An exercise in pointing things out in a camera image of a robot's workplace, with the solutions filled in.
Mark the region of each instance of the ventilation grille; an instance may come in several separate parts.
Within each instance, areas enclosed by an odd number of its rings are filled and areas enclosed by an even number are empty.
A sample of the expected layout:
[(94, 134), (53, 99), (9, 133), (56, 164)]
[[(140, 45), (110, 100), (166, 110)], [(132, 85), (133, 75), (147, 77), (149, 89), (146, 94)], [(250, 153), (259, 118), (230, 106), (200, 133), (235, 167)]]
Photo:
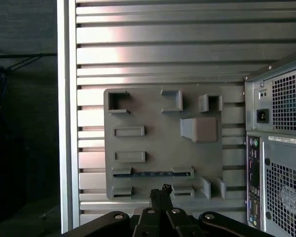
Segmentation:
[(272, 221), (296, 237), (296, 170), (272, 163), (266, 170), (266, 191)]
[(273, 125), (296, 131), (296, 75), (279, 79), (272, 86)]

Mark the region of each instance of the sticker label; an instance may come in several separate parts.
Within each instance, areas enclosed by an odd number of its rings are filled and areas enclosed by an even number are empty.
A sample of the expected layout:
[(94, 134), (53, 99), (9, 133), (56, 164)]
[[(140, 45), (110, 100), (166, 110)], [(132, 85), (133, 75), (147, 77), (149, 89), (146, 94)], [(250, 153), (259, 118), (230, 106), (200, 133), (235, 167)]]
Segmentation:
[(268, 139), (270, 141), (275, 141), (275, 142), (285, 142), (285, 143), (296, 144), (296, 139), (294, 138), (269, 136)]

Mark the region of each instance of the ribbed aluminum panel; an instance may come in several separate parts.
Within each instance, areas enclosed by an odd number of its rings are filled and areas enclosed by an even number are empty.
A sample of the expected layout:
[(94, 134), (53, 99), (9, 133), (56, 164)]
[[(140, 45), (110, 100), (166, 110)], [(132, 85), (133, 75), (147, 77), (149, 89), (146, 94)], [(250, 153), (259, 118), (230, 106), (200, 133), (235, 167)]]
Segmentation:
[[(106, 198), (103, 91), (161, 83), (216, 83), (222, 90), (227, 193), (206, 209), (228, 208), (245, 221), (242, 77), (296, 51), (296, 2), (206, 2), (70, 3), (73, 227), (110, 210), (148, 205)], [(206, 210), (193, 202), (182, 208)]]

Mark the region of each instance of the dark background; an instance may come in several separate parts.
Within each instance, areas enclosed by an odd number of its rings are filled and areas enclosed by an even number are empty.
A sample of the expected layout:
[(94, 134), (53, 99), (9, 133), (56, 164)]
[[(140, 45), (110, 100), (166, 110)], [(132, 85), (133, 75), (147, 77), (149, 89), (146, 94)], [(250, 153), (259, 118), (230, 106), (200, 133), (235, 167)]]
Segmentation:
[[(56, 53), (56, 3), (0, 1), (0, 55)], [(0, 59), (0, 65), (23, 59)], [(25, 140), (27, 203), (59, 193), (57, 94), (57, 57), (41, 58), (8, 75), (1, 111), (13, 133)]]

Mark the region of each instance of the computer tower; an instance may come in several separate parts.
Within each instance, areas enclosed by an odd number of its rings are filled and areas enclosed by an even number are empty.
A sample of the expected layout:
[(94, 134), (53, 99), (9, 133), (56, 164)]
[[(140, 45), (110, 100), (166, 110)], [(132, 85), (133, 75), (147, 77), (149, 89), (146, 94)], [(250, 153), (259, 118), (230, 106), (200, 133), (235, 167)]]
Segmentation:
[(244, 81), (248, 224), (296, 237), (296, 53)]

